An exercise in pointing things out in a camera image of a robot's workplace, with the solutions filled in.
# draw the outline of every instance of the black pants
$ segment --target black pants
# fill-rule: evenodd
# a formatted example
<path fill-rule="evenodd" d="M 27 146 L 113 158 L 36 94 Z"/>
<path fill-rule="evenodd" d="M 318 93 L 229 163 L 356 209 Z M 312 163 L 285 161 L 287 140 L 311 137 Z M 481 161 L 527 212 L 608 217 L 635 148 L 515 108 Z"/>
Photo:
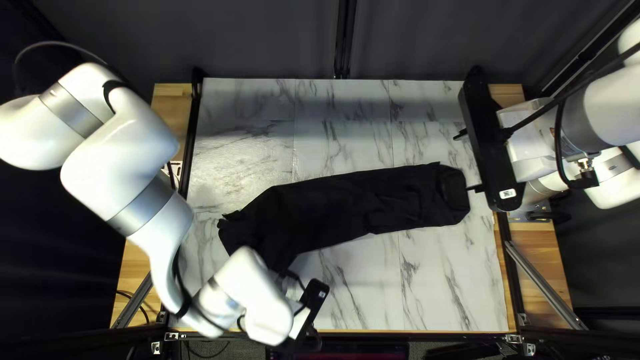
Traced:
<path fill-rule="evenodd" d="M 439 163 L 352 172 L 272 186 L 218 222 L 229 254 L 255 249 L 281 272 L 298 254 L 416 227 L 457 224 L 469 212 L 462 171 Z"/>

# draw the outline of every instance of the wooden board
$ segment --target wooden board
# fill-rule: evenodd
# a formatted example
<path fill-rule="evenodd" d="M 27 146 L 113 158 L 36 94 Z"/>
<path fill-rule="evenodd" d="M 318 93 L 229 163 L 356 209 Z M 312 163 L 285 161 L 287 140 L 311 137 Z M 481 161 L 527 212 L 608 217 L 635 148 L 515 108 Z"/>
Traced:
<path fill-rule="evenodd" d="M 502 106 L 509 106 L 524 102 L 522 85 L 489 85 L 491 96 Z M 516 329 L 513 308 L 511 307 L 511 295 L 507 282 L 507 273 L 504 266 L 504 256 L 502 253 L 502 243 L 500 241 L 500 231 L 498 230 L 497 219 L 494 219 L 493 231 L 495 234 L 495 244 L 498 248 L 498 259 L 502 272 L 502 282 L 504 284 L 504 298 L 507 304 L 507 321 L 509 330 Z M 536 267 L 542 276 L 549 282 L 551 287 L 558 292 L 558 295 L 571 306 L 569 289 L 564 276 L 560 250 L 558 249 L 556 233 L 551 222 L 515 222 L 510 223 L 511 239 L 518 247 L 518 250 Z M 568 324 L 553 310 L 551 305 L 545 300 L 542 292 L 536 285 L 518 269 L 520 278 L 520 290 L 522 292 L 522 302 L 525 313 L 529 317 L 532 325 L 544 327 L 556 327 L 568 329 Z"/>
<path fill-rule="evenodd" d="M 492 93 L 492 97 L 502 107 L 518 104 L 525 100 L 521 85 L 490 85 L 490 91 Z M 174 157 L 174 159 L 182 160 L 184 141 L 186 139 L 186 131 L 189 121 L 189 110 L 191 107 L 191 85 L 157 84 L 154 88 L 154 97 L 151 104 L 152 108 L 169 125 L 179 139 L 180 152 L 176 157 Z M 513 223 L 510 224 L 510 228 L 511 237 L 520 251 L 546 278 L 564 301 L 571 305 L 553 225 L 551 223 Z M 500 269 L 502 270 L 509 330 L 515 330 L 515 318 L 513 315 L 513 309 L 511 308 L 509 284 L 506 280 L 502 245 L 500 243 L 497 225 L 494 227 L 494 233 L 496 246 L 498 247 Z M 148 271 L 149 265 L 146 255 L 142 253 L 137 246 L 127 241 L 122 259 L 122 267 L 120 269 L 118 289 L 130 291 L 131 293 L 134 292 L 138 285 L 140 285 L 142 279 L 147 275 Z M 520 284 L 525 311 L 534 325 L 567 327 L 565 322 L 555 313 L 540 291 L 530 280 L 528 280 L 525 274 L 520 274 Z M 122 296 L 117 296 L 113 309 L 113 321 L 115 321 L 115 318 L 120 314 L 122 308 L 127 303 L 127 300 L 128 299 Z M 160 308 L 160 300 L 154 289 L 151 290 L 145 303 L 146 304 L 143 306 L 145 310 L 148 309 L 149 316 L 153 321 L 156 317 L 157 310 Z M 131 322 L 131 326 L 143 325 L 144 323 L 144 317 L 138 311 L 136 317 Z M 191 329 L 185 328 L 181 330 L 190 331 Z"/>

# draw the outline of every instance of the marble tabletop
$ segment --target marble tabletop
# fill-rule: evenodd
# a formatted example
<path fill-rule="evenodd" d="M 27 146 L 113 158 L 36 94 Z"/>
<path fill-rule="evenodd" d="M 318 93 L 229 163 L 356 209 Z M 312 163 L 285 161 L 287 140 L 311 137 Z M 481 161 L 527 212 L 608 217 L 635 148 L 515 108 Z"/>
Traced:
<path fill-rule="evenodd" d="M 188 202 L 195 224 L 180 268 L 195 292 L 228 259 L 216 223 L 272 185 L 431 163 L 479 183 L 459 81 L 205 79 Z M 303 282 L 331 288 L 317 329 L 507 331 L 483 194 L 458 225 L 367 235 L 298 256 Z M 300 289 L 288 284 L 287 296 Z"/>

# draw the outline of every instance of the white label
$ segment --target white label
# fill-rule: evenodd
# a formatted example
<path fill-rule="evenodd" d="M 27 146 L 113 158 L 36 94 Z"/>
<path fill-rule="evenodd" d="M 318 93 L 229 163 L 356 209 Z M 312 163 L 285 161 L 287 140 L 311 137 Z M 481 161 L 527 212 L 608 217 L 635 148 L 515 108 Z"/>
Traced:
<path fill-rule="evenodd" d="M 500 192 L 500 199 L 508 199 L 516 195 L 515 189 L 503 190 Z"/>

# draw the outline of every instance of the black mount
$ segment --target black mount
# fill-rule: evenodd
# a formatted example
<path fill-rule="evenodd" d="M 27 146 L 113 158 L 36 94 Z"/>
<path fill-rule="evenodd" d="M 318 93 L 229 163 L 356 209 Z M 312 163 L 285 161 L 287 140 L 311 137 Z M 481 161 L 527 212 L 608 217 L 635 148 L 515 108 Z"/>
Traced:
<path fill-rule="evenodd" d="M 480 66 L 474 66 L 467 74 L 458 102 L 467 128 L 454 136 L 454 140 L 469 137 L 482 181 L 474 189 L 476 192 L 484 191 L 487 204 L 494 211 L 519 208 L 525 183 L 516 182 L 502 127 L 495 114 L 500 107 L 491 98 Z"/>

